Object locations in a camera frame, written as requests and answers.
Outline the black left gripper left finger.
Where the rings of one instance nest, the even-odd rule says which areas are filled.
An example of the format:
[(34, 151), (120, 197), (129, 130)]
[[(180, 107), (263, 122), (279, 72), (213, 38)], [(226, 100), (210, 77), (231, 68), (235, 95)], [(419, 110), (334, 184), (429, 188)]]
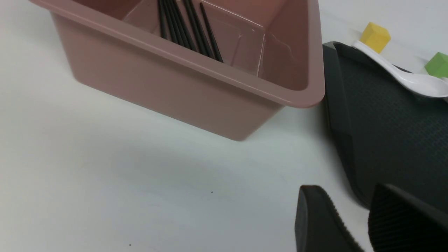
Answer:
[(363, 252), (328, 193), (318, 185), (299, 189), (295, 240), (298, 252)]

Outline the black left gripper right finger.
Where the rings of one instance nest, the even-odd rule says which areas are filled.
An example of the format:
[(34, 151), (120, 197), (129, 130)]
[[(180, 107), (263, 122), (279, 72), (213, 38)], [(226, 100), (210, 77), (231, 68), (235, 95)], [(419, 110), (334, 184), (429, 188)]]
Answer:
[(377, 184), (368, 217), (375, 252), (446, 252), (447, 214), (390, 184)]

